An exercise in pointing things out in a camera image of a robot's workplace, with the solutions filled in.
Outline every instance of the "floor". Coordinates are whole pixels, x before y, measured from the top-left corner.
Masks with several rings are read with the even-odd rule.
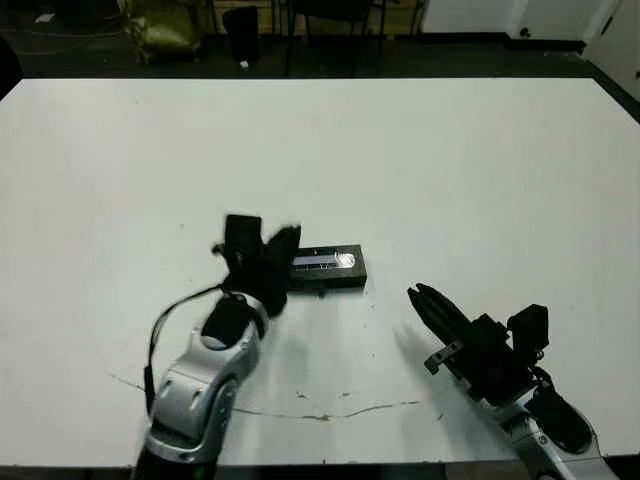
[[[258,62],[243,70],[233,60],[227,37],[207,40],[199,60],[171,58],[141,65],[136,62],[129,38],[122,32],[117,15],[101,17],[97,24],[65,24],[55,17],[35,23],[33,11],[0,11],[0,35],[18,53],[25,77],[107,77],[107,78],[282,78],[286,39],[280,36],[261,38]],[[499,35],[489,36],[414,36],[387,39],[378,55],[377,40],[363,44],[349,39],[313,37],[296,39],[291,77],[344,78],[370,77],[591,77],[605,88],[630,115],[640,122],[640,104],[619,88],[593,64],[566,45],[517,44]],[[357,58],[357,69],[353,61]],[[620,478],[637,478],[638,456],[609,459]],[[313,476],[328,475],[317,467]],[[423,480],[501,480],[528,478],[519,462],[408,466],[345,466],[353,473],[369,478],[421,478]],[[300,475],[293,469],[294,475]],[[291,477],[279,470],[221,469],[217,478]],[[91,478],[115,480],[128,477],[124,469],[39,469],[0,468],[0,480],[57,478]]]

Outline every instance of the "crack on table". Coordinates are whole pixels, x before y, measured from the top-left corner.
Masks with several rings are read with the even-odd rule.
[[[247,415],[255,415],[258,417],[271,417],[271,418],[286,418],[289,420],[313,420],[316,422],[329,422],[333,419],[345,419],[345,418],[353,418],[358,415],[362,415],[363,413],[373,412],[375,410],[384,410],[387,408],[395,408],[402,407],[408,405],[417,405],[419,404],[419,400],[412,400],[409,402],[396,402],[396,403],[383,403],[380,405],[371,405],[370,407],[361,408],[360,410],[356,410],[351,413],[347,413],[345,415],[329,415],[325,413],[324,415],[287,415],[285,413],[268,413],[268,412],[260,412],[257,410],[249,410],[247,408],[234,408],[234,412],[245,413]]]
[[[128,385],[129,387],[133,387],[133,388],[135,388],[137,390],[140,390],[140,391],[144,392],[144,388],[142,388],[142,386],[138,385],[137,383],[133,383],[133,382],[130,382],[129,380],[125,380],[124,378],[119,377],[118,375],[115,375],[113,373],[110,373],[109,376],[111,378],[119,381],[120,383],[122,383],[124,385]]]

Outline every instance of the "black chair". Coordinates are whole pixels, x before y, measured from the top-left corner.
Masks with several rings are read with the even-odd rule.
[[[0,37],[0,100],[22,80],[22,67],[16,54]]]
[[[380,18],[380,34],[378,38],[378,55],[380,55],[382,52],[382,42],[384,40],[384,21],[387,10],[387,0],[381,0],[381,2],[382,3],[380,4],[376,4],[374,3],[374,0],[287,0],[287,25],[289,38],[287,42],[285,75],[289,74],[291,67],[294,30],[298,15],[304,15],[307,37],[311,37],[309,17],[317,17],[327,20],[348,22],[351,25],[349,38],[353,37],[356,23],[361,22],[361,36],[364,38],[367,31],[367,22],[369,20],[371,7],[380,8],[382,10]]]

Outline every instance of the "wall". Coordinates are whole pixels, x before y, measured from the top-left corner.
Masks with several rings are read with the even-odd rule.
[[[635,75],[640,71],[639,24],[638,1],[623,0],[607,32],[602,36],[598,32],[584,54],[585,58],[591,60],[638,100],[640,81]]]
[[[426,33],[504,32],[513,0],[426,0]]]
[[[506,32],[520,38],[585,40],[594,18],[611,0],[427,0],[422,31]]]
[[[532,39],[584,40],[601,4],[602,0],[529,0],[510,33],[517,38],[520,29],[527,27]]]

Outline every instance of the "robotic arm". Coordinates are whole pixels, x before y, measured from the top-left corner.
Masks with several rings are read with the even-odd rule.
[[[446,346],[425,367],[435,374],[444,364],[469,386],[469,396],[487,409],[510,437],[536,480],[617,478],[600,456],[596,434],[556,392],[536,362],[549,344],[548,311],[530,305],[505,328],[487,314],[470,322],[437,290],[423,284],[408,290],[423,323]],[[513,349],[506,340],[511,332]]]
[[[159,330],[152,333],[145,393],[151,427],[134,478],[212,478],[239,386],[259,359],[260,339],[269,318],[287,300],[288,272],[300,241],[300,227],[281,229],[266,245],[258,217],[229,215],[222,254],[229,275],[216,287],[223,296],[191,332],[187,351],[167,371],[154,392],[151,356]],[[161,315],[159,325],[173,308]]]

